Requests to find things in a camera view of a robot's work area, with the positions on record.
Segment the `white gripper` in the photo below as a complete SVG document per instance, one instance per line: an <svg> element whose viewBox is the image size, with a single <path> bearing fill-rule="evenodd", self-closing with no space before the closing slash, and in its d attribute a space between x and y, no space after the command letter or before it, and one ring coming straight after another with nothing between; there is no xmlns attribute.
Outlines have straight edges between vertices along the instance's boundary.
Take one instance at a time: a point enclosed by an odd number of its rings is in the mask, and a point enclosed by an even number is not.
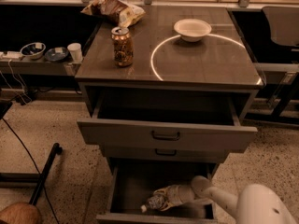
<svg viewBox="0 0 299 224"><path fill-rule="evenodd" d="M165 188L157 189L154 194L164 196L165 203L160 208L164 212L170 208L181 206L194 200L195 203L201 205L209 205L213 203L210 191L214 188L211 181L204 176L197 175L191 185L171 185Z"/></svg>

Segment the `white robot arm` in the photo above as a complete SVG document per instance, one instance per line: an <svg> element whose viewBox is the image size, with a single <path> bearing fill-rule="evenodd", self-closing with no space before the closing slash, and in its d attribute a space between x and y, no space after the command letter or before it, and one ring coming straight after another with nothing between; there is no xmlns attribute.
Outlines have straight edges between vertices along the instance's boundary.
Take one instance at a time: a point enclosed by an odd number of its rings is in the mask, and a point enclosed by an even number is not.
<svg viewBox="0 0 299 224"><path fill-rule="evenodd" d="M163 197L158 207L161 211L196 200L210 200L229 214L235 224L298 224L276 193L260 184L247 185L236 196L198 175L188 185L171 185L154 193Z"/></svg>

